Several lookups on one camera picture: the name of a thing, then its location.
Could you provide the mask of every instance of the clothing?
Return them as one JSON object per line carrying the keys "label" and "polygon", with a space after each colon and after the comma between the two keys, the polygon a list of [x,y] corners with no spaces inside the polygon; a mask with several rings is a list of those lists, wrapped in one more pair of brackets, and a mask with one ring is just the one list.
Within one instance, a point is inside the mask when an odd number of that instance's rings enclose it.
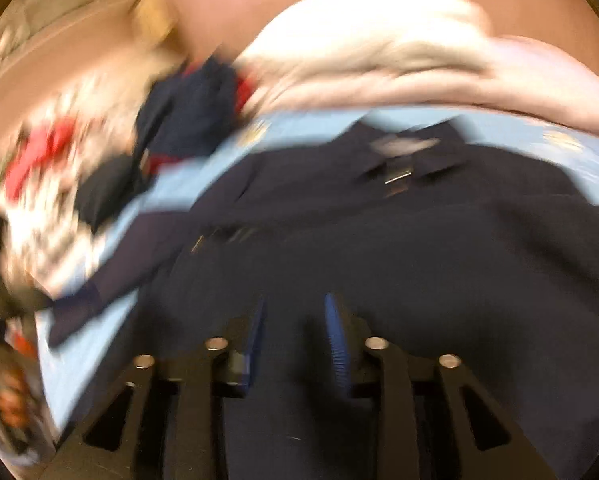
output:
{"label": "clothing", "polygon": [[96,233],[108,219],[119,214],[135,196],[148,189],[135,158],[126,153],[102,163],[77,189],[74,209],[79,219]]}
{"label": "clothing", "polygon": [[15,201],[33,168],[44,166],[59,154],[70,142],[74,133],[75,119],[61,118],[55,124],[41,124],[30,131],[22,152],[6,172],[6,196]]}
{"label": "clothing", "polygon": [[[457,116],[458,111],[457,108],[434,106],[377,108],[371,110],[367,120],[385,130],[398,131],[409,126],[435,124]],[[599,204],[599,138],[509,114],[475,109],[461,112],[460,120],[464,124],[463,130],[470,134],[470,142],[504,146],[552,161],[568,171],[590,202]],[[368,110],[363,109],[273,114],[262,121],[265,128],[259,136],[253,137],[249,126],[240,135],[227,140],[210,158],[188,160],[163,170],[153,187],[135,199],[108,231],[102,261],[114,251],[138,213],[188,209],[209,185],[247,153],[327,142],[366,113]],[[79,288],[89,275],[85,267],[76,269],[65,292]],[[52,313],[38,313],[44,390],[53,420],[59,428],[65,427],[86,383],[136,301],[136,291],[127,294],[53,351],[46,341]]]}
{"label": "clothing", "polygon": [[[105,120],[79,116],[68,143],[60,147],[68,136],[61,133],[66,132],[61,124],[67,121],[72,124],[70,121],[73,120],[56,121],[54,132],[59,134],[49,131],[47,138],[38,138],[26,145],[27,152],[34,146],[42,150],[45,146],[57,153],[52,160],[46,160],[43,167],[32,168],[20,190],[18,203],[7,207],[8,229],[4,235],[0,272],[10,285],[31,276],[44,288],[52,290],[55,280],[60,281],[62,270],[74,266],[71,258],[75,253],[79,254],[80,260],[97,258],[96,247],[100,241],[78,225],[73,214],[75,197],[79,182],[90,175],[103,158],[120,149],[127,141],[129,131],[115,114]],[[44,128],[46,126],[41,123],[32,130]],[[20,132],[17,139],[13,139],[15,148],[24,144],[25,137]]]}
{"label": "clothing", "polygon": [[244,114],[439,102],[519,112],[599,135],[599,77],[584,65],[540,41],[491,38],[486,52],[493,60],[487,73],[435,68],[267,78]]}
{"label": "clothing", "polygon": [[[183,75],[187,76],[188,74],[195,72],[198,68],[198,63],[190,63],[183,71]],[[236,82],[237,88],[235,89],[236,99],[234,102],[234,111],[239,114],[254,92],[255,84],[250,78],[244,77],[239,73],[236,74]]]}
{"label": "clothing", "polygon": [[170,166],[172,164],[179,164],[185,158],[180,158],[179,156],[168,156],[168,155],[150,155],[148,157],[148,169],[147,173],[149,175],[156,175],[159,173],[161,168],[165,168],[166,166]]}
{"label": "clothing", "polygon": [[[189,212],[140,216],[120,242],[116,253],[95,272],[89,283],[73,297],[55,301],[55,323],[48,337],[49,345],[53,348],[63,343],[109,303],[140,285],[185,243],[204,235],[210,226],[257,224],[300,213],[305,216],[321,214],[324,209],[329,210],[336,205],[346,209],[367,203],[368,193],[377,196],[377,190],[374,187],[366,190],[355,179],[385,163],[385,157],[372,151],[369,143],[386,135],[357,123],[345,136],[320,147],[255,153],[221,176]],[[509,157],[516,161],[516,171],[521,174],[535,172],[532,183],[538,189],[548,186],[547,183],[554,179],[552,174],[546,178],[542,173],[537,174],[546,167],[542,162],[494,148],[464,145],[450,123],[424,128],[417,135],[422,139],[440,136],[443,142],[421,153],[413,153],[412,169],[416,176],[418,172],[436,173],[438,168],[443,170],[468,156],[476,156],[480,164],[471,166],[475,172],[474,180],[489,183],[501,180],[497,178],[503,171],[501,159],[506,162]],[[334,162],[338,168],[335,174],[331,167]],[[486,174],[480,174],[481,165],[489,168]],[[565,175],[560,171],[557,174],[564,180],[565,189],[574,189]],[[506,185],[516,189],[522,182],[524,180],[513,175]],[[465,197],[470,193],[470,189],[465,188],[471,185],[470,181],[456,182],[454,192],[458,197]],[[275,194],[269,196],[270,190]]]}
{"label": "clothing", "polygon": [[235,128],[235,100],[235,72],[214,57],[154,83],[137,114],[132,155],[106,161],[82,183],[74,207],[79,219],[94,233],[148,189],[140,170],[146,150],[177,159],[212,154]]}
{"label": "clothing", "polygon": [[154,83],[137,114],[135,158],[145,149],[181,158],[212,154],[234,131],[236,86],[234,69],[215,57]]}
{"label": "clothing", "polygon": [[[133,355],[180,355],[264,297],[261,372],[247,413],[228,410],[229,460],[244,478],[315,478],[324,468],[349,478],[328,468],[329,456],[365,471],[370,422],[328,380],[323,300],[335,291],[406,351],[460,355],[559,477],[579,478],[599,450],[599,208],[558,168],[467,146],[448,123],[403,132],[441,139],[406,158],[369,147],[385,135],[358,123],[319,148],[248,156],[180,214],[188,242],[142,276],[138,305],[77,413]],[[406,180],[388,182],[405,167]],[[155,234],[175,231],[159,225]],[[172,241],[132,239],[116,256],[139,269],[142,252],[158,260]],[[115,287],[137,285],[113,272],[115,261],[75,299],[92,300],[94,287],[103,305],[125,292]],[[57,305],[56,324],[83,310]],[[305,443],[287,444],[288,434]]]}
{"label": "clothing", "polygon": [[490,28],[487,14],[468,0],[301,0],[271,20],[234,63],[297,78],[369,67],[486,71]]}

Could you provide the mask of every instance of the navy blue garment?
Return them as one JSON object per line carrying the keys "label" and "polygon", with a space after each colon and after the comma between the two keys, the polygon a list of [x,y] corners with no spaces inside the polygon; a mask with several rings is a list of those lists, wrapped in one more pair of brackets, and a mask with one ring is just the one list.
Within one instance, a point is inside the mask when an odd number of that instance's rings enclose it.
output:
{"label": "navy blue garment", "polygon": [[[189,240],[216,226],[257,224],[273,218],[279,221],[378,200],[385,192],[381,171],[390,173],[384,166],[401,164],[400,160],[387,161],[371,148],[371,142],[386,135],[360,121],[320,146],[253,153],[221,176],[189,212],[140,215],[115,254],[89,282],[74,296],[55,302],[49,345],[64,342],[108,304],[141,285]],[[413,177],[426,181],[443,170],[463,168],[461,173],[453,173],[454,178],[445,179],[444,186],[435,187],[429,205],[439,200],[465,200],[475,195],[475,189],[496,196],[545,190],[578,193],[567,176],[550,164],[497,148],[465,144],[451,121],[398,135],[441,139],[406,161],[413,167]],[[360,179],[367,174],[372,178]]]}
{"label": "navy blue garment", "polygon": [[156,81],[137,114],[134,155],[212,155],[234,131],[236,88],[234,69],[214,56],[194,72]]}
{"label": "navy blue garment", "polygon": [[233,133],[234,69],[211,56],[194,72],[183,70],[153,84],[135,120],[132,155],[110,158],[80,184],[74,209],[93,233],[148,189],[150,179],[140,170],[146,150],[176,158],[209,156]]}
{"label": "navy blue garment", "polygon": [[73,420],[134,355],[187,352],[264,297],[259,375],[225,405],[231,474],[365,479],[371,407],[342,398],[329,364],[338,292],[407,352],[460,355],[559,477],[579,478],[599,451],[599,208],[559,168],[464,145],[451,124],[398,134],[440,142],[394,159],[369,145],[384,135],[358,123],[254,154],[188,213],[144,217],[55,307],[61,325],[143,283]]}

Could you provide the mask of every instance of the metal rivet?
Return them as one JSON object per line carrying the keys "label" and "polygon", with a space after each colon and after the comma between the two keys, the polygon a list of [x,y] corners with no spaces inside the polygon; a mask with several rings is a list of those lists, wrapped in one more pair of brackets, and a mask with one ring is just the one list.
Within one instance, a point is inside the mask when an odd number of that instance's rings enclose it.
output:
{"label": "metal rivet", "polygon": [[383,337],[369,337],[364,344],[371,350],[385,350],[388,347],[388,341]]}
{"label": "metal rivet", "polygon": [[135,357],[133,363],[135,368],[150,368],[154,365],[154,357],[152,355],[138,355]]}
{"label": "metal rivet", "polygon": [[461,364],[461,359],[453,354],[444,354],[439,358],[439,364],[444,368],[457,368]]}
{"label": "metal rivet", "polygon": [[211,337],[206,340],[208,350],[223,350],[228,346],[228,340],[223,337]]}

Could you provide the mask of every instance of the laundry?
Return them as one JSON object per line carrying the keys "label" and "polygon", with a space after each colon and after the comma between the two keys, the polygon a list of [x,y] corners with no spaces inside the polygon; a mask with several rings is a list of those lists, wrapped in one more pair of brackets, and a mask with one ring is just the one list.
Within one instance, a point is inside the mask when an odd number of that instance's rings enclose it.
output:
{"label": "laundry", "polygon": [[[398,134],[439,139],[406,157],[371,147],[386,135],[358,123],[317,148],[256,153],[190,212],[136,221],[87,285],[55,303],[51,344],[142,285],[75,417],[132,356],[181,354],[262,296],[266,371],[241,420],[274,415],[257,423],[250,444],[241,423],[227,434],[240,439],[240,468],[246,460],[249,470],[265,463],[307,478],[323,464],[288,469],[285,452],[253,449],[278,425],[308,436],[327,404],[344,409],[326,376],[327,352],[301,351],[321,338],[323,297],[336,291],[407,351],[462,355],[560,478],[579,478],[599,450],[599,208],[559,168],[464,145],[451,124]],[[400,168],[410,174],[390,182]],[[359,426],[349,417],[332,424],[350,438],[327,432],[320,456],[365,470]]]}
{"label": "laundry", "polygon": [[508,110],[599,135],[599,77],[593,72],[528,38],[490,38],[486,48],[493,61],[486,74],[435,68],[268,78],[243,113],[443,102]]}
{"label": "laundry", "polygon": [[236,88],[234,69],[215,57],[154,83],[137,114],[135,156],[211,155],[236,126]]}
{"label": "laundry", "polygon": [[22,126],[17,134],[15,142],[10,146],[5,153],[0,154],[0,187],[4,184],[6,173],[13,161],[22,153],[22,148],[28,142],[30,130],[27,126]]}
{"label": "laundry", "polygon": [[100,226],[138,194],[148,189],[150,179],[137,161],[125,153],[115,155],[98,167],[77,189],[74,209],[79,219],[96,233]]}
{"label": "laundry", "polygon": [[[193,72],[195,72],[199,67],[200,67],[199,63],[190,63],[186,67],[186,69],[183,71],[183,75],[184,76],[190,75]],[[252,94],[256,88],[256,82],[247,76],[241,75],[239,72],[236,73],[236,81],[237,81],[237,88],[235,91],[236,100],[234,102],[234,111],[236,111],[236,113],[239,114],[242,111],[242,109],[244,108],[244,105],[246,104],[246,102],[252,96]]]}
{"label": "laundry", "polygon": [[24,182],[33,168],[48,164],[70,142],[76,119],[60,118],[54,124],[41,124],[30,131],[20,155],[10,164],[6,173],[6,196],[17,200]]}
{"label": "laundry", "polygon": [[150,179],[140,169],[145,153],[148,174],[166,162],[212,155],[236,128],[236,101],[243,105],[249,96],[244,89],[238,94],[234,69],[215,57],[155,82],[137,114],[132,155],[106,161],[79,187],[79,219],[96,232],[148,189]]}
{"label": "laundry", "polygon": [[[75,249],[81,251],[81,259],[95,257],[97,241],[78,224],[73,214],[74,197],[79,181],[89,175],[102,158],[119,152],[130,131],[114,120],[115,116],[90,120],[78,114],[74,117],[73,132],[67,144],[42,166],[32,167],[16,203],[8,208],[1,271],[9,285],[31,277],[42,281],[60,273],[62,264]],[[34,124],[31,130],[45,128],[45,124]],[[2,152],[0,192],[4,188],[1,174],[6,161],[22,158],[23,150],[30,145],[26,143],[28,137],[28,128],[23,127]]]}
{"label": "laundry", "polygon": [[[250,126],[236,135],[236,142],[225,142],[211,158],[189,160],[162,172],[141,200],[126,208],[107,232],[101,261],[105,262],[114,253],[133,219],[142,212],[188,210],[225,171],[248,153],[321,145],[343,134],[369,111],[367,120],[390,132],[415,125],[428,126],[457,116],[456,108],[439,106],[321,110],[268,116],[260,121],[262,132],[256,136],[251,135]],[[470,133],[471,143],[498,146],[557,164],[567,171],[589,202],[599,205],[599,138],[485,110],[464,110],[457,121],[463,132]],[[88,265],[78,266],[70,276],[66,293],[76,290],[93,270]],[[52,350],[41,346],[46,395],[58,427],[65,426],[86,383],[136,302],[135,289],[115,301],[95,322],[84,326],[65,344]],[[38,315],[38,329],[44,341],[51,324],[50,311]]]}

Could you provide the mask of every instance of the red garment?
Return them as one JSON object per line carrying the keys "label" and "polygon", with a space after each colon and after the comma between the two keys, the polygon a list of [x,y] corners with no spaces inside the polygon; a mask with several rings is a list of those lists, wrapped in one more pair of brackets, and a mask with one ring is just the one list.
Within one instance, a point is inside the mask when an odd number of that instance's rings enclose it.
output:
{"label": "red garment", "polygon": [[157,172],[161,169],[162,166],[170,166],[172,164],[177,164],[182,160],[186,159],[181,158],[179,156],[150,155],[148,157],[148,174],[157,174]]}
{"label": "red garment", "polygon": [[237,74],[237,90],[234,97],[234,109],[237,113],[242,111],[253,92],[255,92],[254,82],[248,77]]}
{"label": "red garment", "polygon": [[70,142],[74,133],[75,118],[64,117],[52,126],[42,124],[30,132],[28,141],[6,171],[6,197],[19,199],[30,170],[48,164]]}

